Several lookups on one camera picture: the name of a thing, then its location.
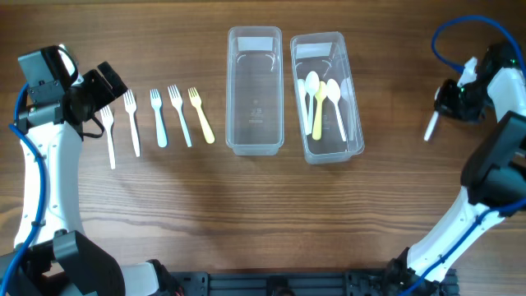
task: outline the fork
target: fork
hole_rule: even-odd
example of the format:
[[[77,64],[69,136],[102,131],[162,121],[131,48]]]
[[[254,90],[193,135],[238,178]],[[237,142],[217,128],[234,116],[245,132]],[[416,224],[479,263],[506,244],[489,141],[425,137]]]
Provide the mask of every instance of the fork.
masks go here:
[[[179,120],[181,121],[181,128],[182,128],[182,133],[184,134],[184,139],[187,141],[187,146],[191,147],[191,139],[190,139],[190,134],[188,133],[187,122],[184,120],[184,116],[182,115],[181,94],[179,94],[179,90],[175,85],[168,87],[168,93],[170,94],[170,100],[172,100],[173,107],[179,113]]]
[[[106,106],[100,110],[100,116],[102,117],[102,124],[108,135],[108,152],[109,152],[109,165],[112,169],[115,169],[115,149],[113,148],[113,137],[112,137],[112,125],[113,125],[113,114],[109,106]]]
[[[157,130],[157,144],[159,147],[166,147],[168,139],[166,131],[164,130],[163,117],[161,116],[161,108],[163,107],[163,100],[157,89],[150,90],[151,108],[155,111],[155,129]]]
[[[139,146],[139,136],[137,135],[137,125],[135,124],[135,112],[137,111],[137,103],[133,97],[132,90],[128,90],[124,93],[124,107],[126,112],[130,115],[130,126],[131,126],[131,140],[133,141],[133,150],[135,155],[139,157],[141,155],[141,147]]]
[[[201,97],[199,96],[199,93],[197,92],[195,87],[191,87],[188,89],[188,94],[190,95],[190,103],[192,106],[194,106],[197,110],[197,114],[199,115],[199,121],[201,122],[201,127],[203,128],[203,133],[205,134],[205,140],[208,144],[212,144],[215,141],[214,133],[212,132],[212,129],[210,128],[210,125],[208,124],[208,121],[206,120],[206,116],[203,113],[203,108],[201,107]]]

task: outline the yellow spoon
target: yellow spoon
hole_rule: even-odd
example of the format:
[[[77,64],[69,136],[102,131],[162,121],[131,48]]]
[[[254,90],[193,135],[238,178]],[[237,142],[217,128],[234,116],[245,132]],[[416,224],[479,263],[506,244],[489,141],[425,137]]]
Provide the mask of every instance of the yellow spoon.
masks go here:
[[[316,117],[312,128],[312,139],[318,141],[321,139],[321,106],[323,106],[323,100],[327,97],[327,87],[323,81],[320,81],[320,88],[314,96],[316,97]]]

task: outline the spoon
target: spoon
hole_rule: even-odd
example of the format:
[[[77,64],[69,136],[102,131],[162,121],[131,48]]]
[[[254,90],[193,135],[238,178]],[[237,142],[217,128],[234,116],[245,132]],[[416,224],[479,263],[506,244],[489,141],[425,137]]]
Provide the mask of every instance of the spoon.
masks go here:
[[[314,94],[318,91],[319,88],[320,88],[320,77],[318,77],[318,74],[316,74],[316,72],[311,71],[307,75],[307,79],[305,80],[305,90],[310,96],[307,128],[305,130],[305,133],[307,135],[312,134],[312,118],[314,117],[314,112],[313,112]]]
[[[302,109],[303,129],[307,133],[307,103],[305,103],[305,81],[298,79],[299,106]]]
[[[342,135],[342,140],[347,141],[347,137],[345,135],[344,123],[342,122],[342,115],[339,113],[339,106],[338,106],[339,98],[341,97],[341,95],[339,92],[338,82],[336,82],[334,79],[329,79],[329,81],[327,81],[327,96],[332,101],[332,103],[335,105],[336,119],[338,119],[339,133]]]
[[[351,78],[347,77],[342,80],[342,84],[340,87],[342,98],[345,99],[351,106],[352,106],[352,103],[354,102],[354,91],[353,91],[352,85],[353,83],[351,82]],[[349,130],[350,130],[349,140],[353,141],[354,140],[354,115],[353,114],[351,114],[351,125],[349,126]]]
[[[312,128],[312,139],[319,141],[321,139],[321,106],[323,106],[323,100],[327,97],[327,87],[323,81],[320,82],[320,89],[316,92],[315,97],[316,117]]]

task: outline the wooden tabletop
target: wooden tabletop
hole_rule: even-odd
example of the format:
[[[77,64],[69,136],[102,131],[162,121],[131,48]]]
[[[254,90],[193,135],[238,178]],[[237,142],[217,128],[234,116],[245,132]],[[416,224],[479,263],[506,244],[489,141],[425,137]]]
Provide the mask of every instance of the wooden tabletop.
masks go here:
[[[79,193],[85,233],[120,264],[160,259],[172,271],[343,271],[383,267],[423,238],[459,192],[466,159],[496,125],[439,120],[422,137],[436,88],[458,79],[430,49],[454,17],[492,17],[526,38],[525,2],[180,2],[0,7],[0,253],[10,252],[23,206],[24,163],[7,129],[25,83],[17,57],[51,44],[73,48],[81,72],[108,61],[133,89],[141,157],[121,99],[111,104],[117,168],[106,140],[85,139]],[[284,145],[276,156],[238,157],[225,144],[227,33],[236,25],[283,31]],[[303,158],[289,42],[339,31],[347,44],[365,150],[349,162]],[[502,36],[483,24],[446,31],[438,49],[464,63]],[[205,143],[187,103],[187,148],[167,86],[195,86],[215,133]],[[164,98],[169,146],[157,146],[149,89]],[[95,131],[93,123],[85,129]],[[454,264],[462,295],[524,294],[526,215],[481,237]]]

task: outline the plastic container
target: plastic container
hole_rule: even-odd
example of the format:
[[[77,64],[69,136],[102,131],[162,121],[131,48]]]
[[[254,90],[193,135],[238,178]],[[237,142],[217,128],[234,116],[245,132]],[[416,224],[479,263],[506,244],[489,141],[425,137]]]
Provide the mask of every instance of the plastic container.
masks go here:
[[[305,160],[309,164],[326,164],[346,161],[353,155],[362,153],[362,127],[344,37],[339,32],[294,36],[290,41],[290,50]],[[309,95],[300,98],[298,79],[305,80],[310,71],[315,71],[320,81],[326,83],[329,79],[334,79],[340,86],[342,96],[338,105],[346,141],[343,141],[335,106],[329,98],[323,101],[321,139],[315,141],[312,135],[305,134],[300,100],[304,99],[308,108]]]
[[[283,49],[277,27],[228,33],[226,142],[236,155],[275,155],[284,142]]]

